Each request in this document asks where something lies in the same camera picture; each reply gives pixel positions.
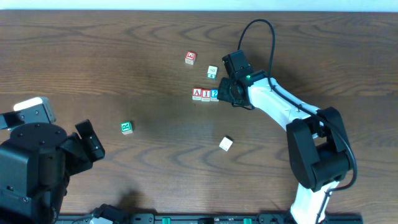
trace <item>wood grain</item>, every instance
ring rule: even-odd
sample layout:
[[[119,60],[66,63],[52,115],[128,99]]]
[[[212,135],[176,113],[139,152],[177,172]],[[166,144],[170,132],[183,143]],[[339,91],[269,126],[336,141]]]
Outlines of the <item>wood grain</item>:
[[[273,76],[343,115],[359,178],[327,210],[396,223],[398,14],[1,11],[0,111],[47,96],[59,126],[71,133],[89,118],[106,148],[104,160],[72,177],[62,212],[102,203],[172,213],[289,209],[297,181],[283,129],[262,111],[190,96],[218,86],[221,58],[258,17],[275,25]],[[247,32],[243,50],[256,69],[267,68],[270,41],[262,24]],[[198,54],[194,66],[184,63],[188,50]],[[220,68],[215,81],[209,65]],[[120,133],[126,120],[133,135]],[[228,152],[218,147],[226,134],[235,140]]]

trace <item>row of blocks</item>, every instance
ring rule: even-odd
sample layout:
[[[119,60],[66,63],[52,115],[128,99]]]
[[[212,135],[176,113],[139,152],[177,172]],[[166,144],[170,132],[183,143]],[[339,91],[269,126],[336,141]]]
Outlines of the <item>row of blocks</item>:
[[[218,90],[202,90],[201,88],[194,88],[192,91],[192,99],[200,101],[218,101]]]

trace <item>green and white block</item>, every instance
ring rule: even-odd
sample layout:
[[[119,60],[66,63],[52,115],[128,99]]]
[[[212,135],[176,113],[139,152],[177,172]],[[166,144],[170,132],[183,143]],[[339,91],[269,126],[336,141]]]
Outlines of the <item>green and white block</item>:
[[[217,76],[217,67],[216,66],[209,66],[209,69],[207,70],[207,77],[208,78],[216,78]]]
[[[132,133],[132,125],[130,121],[126,121],[120,124],[120,130],[123,134],[131,134]]]

